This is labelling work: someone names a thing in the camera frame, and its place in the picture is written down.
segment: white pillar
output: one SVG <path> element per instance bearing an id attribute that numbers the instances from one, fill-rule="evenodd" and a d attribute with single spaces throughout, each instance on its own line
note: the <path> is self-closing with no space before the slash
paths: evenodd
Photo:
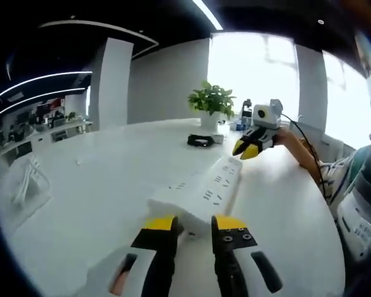
<path id="1" fill-rule="evenodd" d="M 133 44 L 108 38 L 92 66 L 89 115 L 93 130 L 127 124 L 127 98 Z"/>
<path id="2" fill-rule="evenodd" d="M 327 76 L 323 54 L 296 45 L 299 67 L 299 115 L 300 122 L 326 129 L 327 120 Z"/>

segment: hand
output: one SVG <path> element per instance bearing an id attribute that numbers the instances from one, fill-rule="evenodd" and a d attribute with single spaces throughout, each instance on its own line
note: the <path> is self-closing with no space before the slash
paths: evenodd
<path id="1" fill-rule="evenodd" d="M 276 133 L 276 143 L 275 145 L 285 144 L 292 135 L 292 132 L 286 127 L 280 127 Z"/>

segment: black cable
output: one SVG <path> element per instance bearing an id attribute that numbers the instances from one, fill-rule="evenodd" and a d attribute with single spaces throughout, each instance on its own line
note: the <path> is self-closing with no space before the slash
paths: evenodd
<path id="1" fill-rule="evenodd" d="M 289 118 L 288 116 L 286 116 L 285 114 L 282 113 L 282 116 L 284 116 L 285 118 L 288 118 L 290 120 L 290 122 L 292 122 L 294 125 L 296 125 L 296 127 L 298 128 L 299 132 L 301 132 L 302 136 L 304 137 L 305 141 L 307 142 L 307 144 L 309 145 L 310 147 L 310 151 L 313 152 L 313 147 L 312 145 L 310 144 L 308 138 L 306 137 L 306 135 L 304 134 L 303 130 L 298 126 L 298 124 L 296 122 L 294 122 L 291 118 Z M 320 180 L 321 180 L 321 183 L 322 183 L 322 189 L 323 189 L 323 197 L 324 199 L 326 200 L 326 189 L 324 187 L 324 180 L 323 180 L 323 175 L 322 175 L 322 172 L 320 171 L 320 165 L 319 165 L 319 162 L 315 156 L 315 154 L 313 153 L 312 154 L 313 156 L 313 159 L 315 160 L 315 163 L 316 163 L 316 166 L 317 166 L 317 170 L 319 171 L 319 175 L 320 175 Z"/>

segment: white wall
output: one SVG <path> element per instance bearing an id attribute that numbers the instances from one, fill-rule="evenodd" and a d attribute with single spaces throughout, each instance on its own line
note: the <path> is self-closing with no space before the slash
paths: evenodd
<path id="1" fill-rule="evenodd" d="M 87 115 L 85 109 L 86 100 L 87 91 L 84 91 L 83 94 L 65 96 L 64 98 L 65 115 L 68 116 L 69 113 L 74 111 L 77 115 L 81 114 L 84 118 Z"/>
<path id="2" fill-rule="evenodd" d="M 190 41 L 132 61 L 128 124 L 196 117 L 187 97 L 207 79 L 209 42 Z"/>

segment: green plant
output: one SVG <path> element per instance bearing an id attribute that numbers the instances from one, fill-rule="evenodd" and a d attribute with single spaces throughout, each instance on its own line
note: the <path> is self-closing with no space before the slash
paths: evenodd
<path id="1" fill-rule="evenodd" d="M 72 120 L 72 119 L 75 119 L 75 112 L 72 111 L 71 113 L 69 113 L 69 115 L 66 116 L 66 119 L 67 119 L 68 121 L 70 121 L 70 120 Z"/>
<path id="2" fill-rule="evenodd" d="M 192 110 L 204 110 L 212 115 L 215 111 L 225 114 L 228 119 L 234 116 L 232 110 L 234 96 L 232 90 L 224 90 L 218 85 L 211 85 L 207 81 L 202 82 L 203 89 L 194 90 L 194 93 L 188 96 L 188 103 Z"/>

